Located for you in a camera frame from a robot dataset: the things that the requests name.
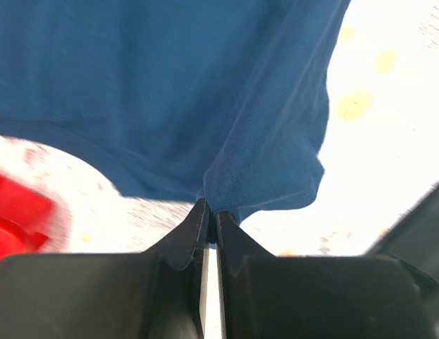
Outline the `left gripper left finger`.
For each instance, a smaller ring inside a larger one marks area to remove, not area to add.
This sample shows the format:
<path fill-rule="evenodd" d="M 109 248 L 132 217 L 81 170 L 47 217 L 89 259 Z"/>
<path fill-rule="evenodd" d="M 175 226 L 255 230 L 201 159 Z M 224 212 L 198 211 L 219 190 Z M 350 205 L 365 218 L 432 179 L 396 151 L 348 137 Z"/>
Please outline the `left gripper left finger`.
<path fill-rule="evenodd" d="M 203 338 L 209 207 L 142 253 L 0 261 L 0 338 Z"/>

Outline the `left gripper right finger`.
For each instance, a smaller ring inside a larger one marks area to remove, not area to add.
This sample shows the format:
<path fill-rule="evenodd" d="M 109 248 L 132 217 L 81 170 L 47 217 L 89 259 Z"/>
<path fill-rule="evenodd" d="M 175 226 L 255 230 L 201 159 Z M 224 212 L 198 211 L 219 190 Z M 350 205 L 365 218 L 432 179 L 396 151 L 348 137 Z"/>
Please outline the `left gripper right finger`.
<path fill-rule="evenodd" d="M 224 338 L 434 338 L 413 278 L 394 259 L 269 253 L 216 217 Z"/>

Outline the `navy blue t shirt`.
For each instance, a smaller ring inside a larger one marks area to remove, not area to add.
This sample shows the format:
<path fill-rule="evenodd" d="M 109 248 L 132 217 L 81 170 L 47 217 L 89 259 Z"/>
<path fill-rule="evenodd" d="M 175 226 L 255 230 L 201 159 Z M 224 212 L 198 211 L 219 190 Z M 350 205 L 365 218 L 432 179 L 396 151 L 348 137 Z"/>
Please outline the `navy blue t shirt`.
<path fill-rule="evenodd" d="M 0 1 L 0 133 L 125 196 L 310 205 L 347 1 Z"/>

